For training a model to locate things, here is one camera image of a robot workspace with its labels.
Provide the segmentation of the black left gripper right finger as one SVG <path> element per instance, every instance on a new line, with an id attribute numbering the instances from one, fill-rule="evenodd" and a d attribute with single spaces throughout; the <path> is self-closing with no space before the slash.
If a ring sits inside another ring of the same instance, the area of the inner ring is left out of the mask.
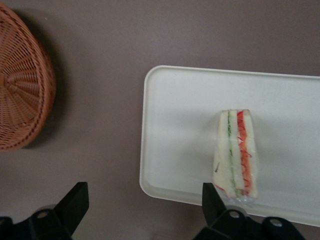
<path id="1" fill-rule="evenodd" d="M 237 206 L 226 206 L 212 183 L 202 186 L 202 212 L 206 220 L 196 240 L 304 240 L 288 220 L 266 217 L 259 223 Z"/>

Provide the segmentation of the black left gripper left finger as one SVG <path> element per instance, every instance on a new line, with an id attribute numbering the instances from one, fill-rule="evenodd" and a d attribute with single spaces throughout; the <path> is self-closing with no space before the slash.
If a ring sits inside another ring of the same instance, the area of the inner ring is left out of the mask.
<path id="1" fill-rule="evenodd" d="M 53 207 L 34 212 L 27 219 L 13 223 L 9 216 L 0 217 L 2 240 L 71 240 L 89 209 L 87 182 L 78 182 Z"/>

